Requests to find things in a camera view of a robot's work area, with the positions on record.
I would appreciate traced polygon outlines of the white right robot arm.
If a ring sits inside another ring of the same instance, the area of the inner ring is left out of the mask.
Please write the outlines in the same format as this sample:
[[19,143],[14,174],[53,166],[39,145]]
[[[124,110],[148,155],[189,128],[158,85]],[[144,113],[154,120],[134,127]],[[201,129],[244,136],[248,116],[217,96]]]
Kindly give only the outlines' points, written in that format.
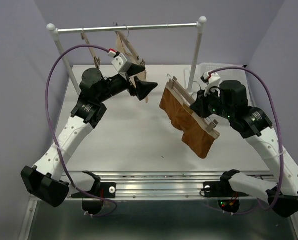
[[298,212],[298,165],[280,146],[278,134],[265,112],[248,105],[244,85],[237,80],[227,80],[219,86],[209,84],[198,91],[190,109],[203,118],[217,115],[227,119],[277,180],[269,182],[232,169],[224,172],[219,181],[206,182],[205,197],[223,198],[237,193],[262,200],[283,218]]

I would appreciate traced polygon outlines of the brown underwear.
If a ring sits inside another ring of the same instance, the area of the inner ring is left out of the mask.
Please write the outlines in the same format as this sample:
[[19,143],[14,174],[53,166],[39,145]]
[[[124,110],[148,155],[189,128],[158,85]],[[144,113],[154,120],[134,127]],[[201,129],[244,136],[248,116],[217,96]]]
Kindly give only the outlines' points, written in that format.
[[165,111],[171,124],[183,132],[185,143],[199,158],[205,159],[220,133],[214,129],[207,131],[207,122],[193,112],[174,89],[165,87],[159,107]]

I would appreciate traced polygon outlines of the wooden hanger with brown underwear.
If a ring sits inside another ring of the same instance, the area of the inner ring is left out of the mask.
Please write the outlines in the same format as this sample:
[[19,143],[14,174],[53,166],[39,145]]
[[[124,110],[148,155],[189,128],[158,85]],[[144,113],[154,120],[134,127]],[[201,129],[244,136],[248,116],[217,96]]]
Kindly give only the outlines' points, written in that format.
[[193,118],[199,127],[217,140],[220,133],[215,130],[218,125],[217,120],[207,121],[197,115],[190,107],[195,102],[194,98],[187,92],[187,90],[177,81],[175,76],[167,74],[168,82],[165,85],[164,92],[160,102],[160,108],[163,109],[171,120],[172,125],[182,130],[179,123],[176,121],[178,110],[184,110]]

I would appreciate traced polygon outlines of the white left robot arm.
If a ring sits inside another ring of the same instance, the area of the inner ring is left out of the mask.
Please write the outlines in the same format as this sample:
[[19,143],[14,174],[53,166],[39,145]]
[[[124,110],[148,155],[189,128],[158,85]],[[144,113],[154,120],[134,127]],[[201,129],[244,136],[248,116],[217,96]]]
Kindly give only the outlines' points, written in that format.
[[101,121],[107,111],[104,102],[124,91],[142,101],[158,86],[156,82],[138,78],[144,71],[144,66],[132,64],[127,72],[112,77],[104,77],[95,67],[83,72],[81,93],[62,132],[40,160],[32,167],[25,166],[20,173],[31,195],[54,208],[64,202],[70,184],[61,180],[63,167]]

